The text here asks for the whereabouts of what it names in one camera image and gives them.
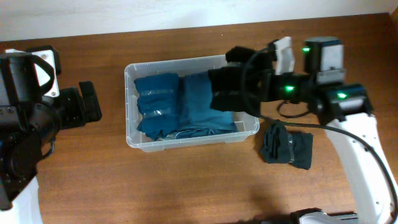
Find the black garment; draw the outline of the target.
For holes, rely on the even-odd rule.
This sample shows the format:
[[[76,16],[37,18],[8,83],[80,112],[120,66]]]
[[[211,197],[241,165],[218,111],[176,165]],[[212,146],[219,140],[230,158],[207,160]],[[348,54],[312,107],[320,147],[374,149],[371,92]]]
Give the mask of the black garment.
[[[254,49],[236,46],[226,52],[227,66],[208,71],[211,82],[212,100],[210,108],[218,111],[245,112],[257,117],[260,114],[259,101],[262,71],[273,69],[274,56],[268,52],[257,54]],[[248,108],[241,91],[244,66],[246,96],[251,104]]]
[[[268,164],[290,164],[309,170],[312,165],[312,149],[312,134],[288,132],[284,125],[274,123],[265,132],[260,155]]]

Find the clear plastic storage container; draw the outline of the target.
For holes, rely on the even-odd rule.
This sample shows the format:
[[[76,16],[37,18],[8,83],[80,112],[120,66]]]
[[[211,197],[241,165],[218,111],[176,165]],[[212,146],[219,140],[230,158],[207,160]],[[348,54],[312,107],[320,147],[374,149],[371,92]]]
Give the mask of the clear plastic storage container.
[[[135,79],[161,73],[176,73],[184,77],[185,75],[221,68],[226,65],[227,62],[224,55],[132,63],[128,65],[124,70],[127,144],[130,147],[139,148],[144,152],[155,152],[178,147],[243,142],[249,136],[256,134],[260,128],[259,119],[244,112],[235,112],[233,114],[234,123],[238,129],[235,133],[153,141],[144,133],[137,130],[139,123],[142,121],[142,115],[137,108],[139,94],[134,84]]]

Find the blue garment with tape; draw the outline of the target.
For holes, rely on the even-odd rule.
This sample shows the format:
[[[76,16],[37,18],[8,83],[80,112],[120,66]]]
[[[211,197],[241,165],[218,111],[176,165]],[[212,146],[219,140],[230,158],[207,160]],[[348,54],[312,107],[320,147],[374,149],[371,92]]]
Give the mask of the blue garment with tape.
[[[137,108],[142,115],[137,130],[153,141],[167,137],[179,127],[179,81],[176,73],[163,73],[134,80],[139,94]]]

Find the dark blue jeans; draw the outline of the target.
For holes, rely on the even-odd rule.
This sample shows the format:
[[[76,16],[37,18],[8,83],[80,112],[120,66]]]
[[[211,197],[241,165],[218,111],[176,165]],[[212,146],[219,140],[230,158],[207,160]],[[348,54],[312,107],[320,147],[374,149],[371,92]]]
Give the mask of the dark blue jeans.
[[[178,89],[179,127],[175,139],[229,134],[238,131],[233,113],[210,108],[213,98],[208,72],[180,78]]]

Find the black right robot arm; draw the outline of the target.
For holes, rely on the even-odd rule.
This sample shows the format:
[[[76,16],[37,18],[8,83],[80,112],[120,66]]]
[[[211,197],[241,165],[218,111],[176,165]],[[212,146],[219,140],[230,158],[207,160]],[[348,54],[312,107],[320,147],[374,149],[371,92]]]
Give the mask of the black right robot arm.
[[[382,150],[365,88],[346,84],[344,47],[336,37],[304,42],[305,74],[293,72],[292,39],[268,45],[276,68],[266,75],[261,100],[306,103],[336,149],[353,191],[358,223],[397,223],[397,183]]]

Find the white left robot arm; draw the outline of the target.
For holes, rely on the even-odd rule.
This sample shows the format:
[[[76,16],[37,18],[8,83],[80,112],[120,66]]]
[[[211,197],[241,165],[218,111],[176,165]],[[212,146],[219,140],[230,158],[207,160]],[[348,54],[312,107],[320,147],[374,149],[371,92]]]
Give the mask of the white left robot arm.
[[[49,45],[1,54],[1,223],[42,223],[37,164],[61,130],[102,118],[93,83],[59,89],[61,72]]]

